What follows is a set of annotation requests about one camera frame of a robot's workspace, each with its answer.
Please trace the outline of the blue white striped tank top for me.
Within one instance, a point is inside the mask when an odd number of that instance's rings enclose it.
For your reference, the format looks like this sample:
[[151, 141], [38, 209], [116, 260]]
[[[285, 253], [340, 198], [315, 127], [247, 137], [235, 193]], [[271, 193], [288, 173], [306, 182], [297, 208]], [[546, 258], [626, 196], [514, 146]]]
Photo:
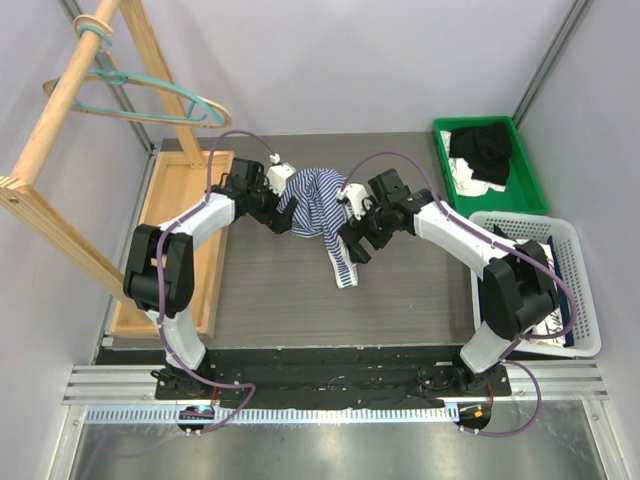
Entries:
[[358, 285], [357, 269], [339, 236], [339, 230], [350, 213], [337, 199], [344, 179], [342, 174], [332, 168], [300, 170], [287, 182], [277, 211], [283, 213], [290, 200], [297, 201], [290, 231], [303, 238], [322, 236], [337, 286], [351, 288]]

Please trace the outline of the green plastic tray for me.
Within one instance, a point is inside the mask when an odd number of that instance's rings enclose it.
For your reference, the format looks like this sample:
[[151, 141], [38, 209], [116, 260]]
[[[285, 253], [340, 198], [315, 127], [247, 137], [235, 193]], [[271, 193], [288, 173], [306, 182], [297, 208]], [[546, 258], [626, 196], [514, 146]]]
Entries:
[[[490, 189], [482, 196], [469, 197], [459, 194], [449, 166], [448, 155], [441, 138], [442, 131], [463, 127], [484, 127], [493, 123], [506, 126], [513, 154], [510, 159], [510, 174], [504, 192]], [[432, 136], [442, 169], [449, 204], [461, 215], [469, 217], [476, 211], [505, 211], [532, 215], [545, 215], [548, 211], [546, 199], [519, 132], [508, 116], [439, 118], [433, 122]]]

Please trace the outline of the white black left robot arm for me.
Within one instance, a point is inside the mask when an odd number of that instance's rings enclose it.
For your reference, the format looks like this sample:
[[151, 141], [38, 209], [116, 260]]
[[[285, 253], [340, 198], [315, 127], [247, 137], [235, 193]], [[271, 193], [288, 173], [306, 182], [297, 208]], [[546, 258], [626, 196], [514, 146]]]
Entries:
[[134, 230], [123, 291], [156, 327], [166, 361], [182, 370], [179, 388], [190, 398], [205, 397], [213, 385], [203, 368], [206, 348], [192, 321], [196, 250], [214, 234], [248, 215], [281, 234], [291, 229], [295, 198], [283, 200], [296, 169], [271, 156], [272, 165], [237, 158], [220, 181], [206, 187], [190, 208], [160, 225], [141, 224]]

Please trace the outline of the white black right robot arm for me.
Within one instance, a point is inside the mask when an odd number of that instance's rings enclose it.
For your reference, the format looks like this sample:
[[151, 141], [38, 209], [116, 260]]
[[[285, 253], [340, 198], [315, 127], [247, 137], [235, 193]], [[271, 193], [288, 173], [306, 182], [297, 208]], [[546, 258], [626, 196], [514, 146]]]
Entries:
[[444, 249], [476, 276], [481, 325], [453, 357], [448, 388], [477, 393], [523, 335], [559, 307], [554, 272], [537, 242], [479, 228], [428, 190], [411, 191], [393, 169], [367, 185], [345, 185], [337, 199], [351, 209], [339, 235], [353, 262], [371, 259], [363, 240], [379, 250], [404, 231]]

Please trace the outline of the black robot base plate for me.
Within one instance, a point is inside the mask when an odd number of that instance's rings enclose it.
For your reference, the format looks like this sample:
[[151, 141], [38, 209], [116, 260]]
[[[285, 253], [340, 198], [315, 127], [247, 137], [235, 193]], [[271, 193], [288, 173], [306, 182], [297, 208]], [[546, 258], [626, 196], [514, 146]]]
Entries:
[[456, 346], [210, 350], [199, 375], [152, 371], [158, 400], [216, 400], [225, 408], [344, 410], [439, 408], [445, 399], [508, 397], [505, 367], [466, 374]]

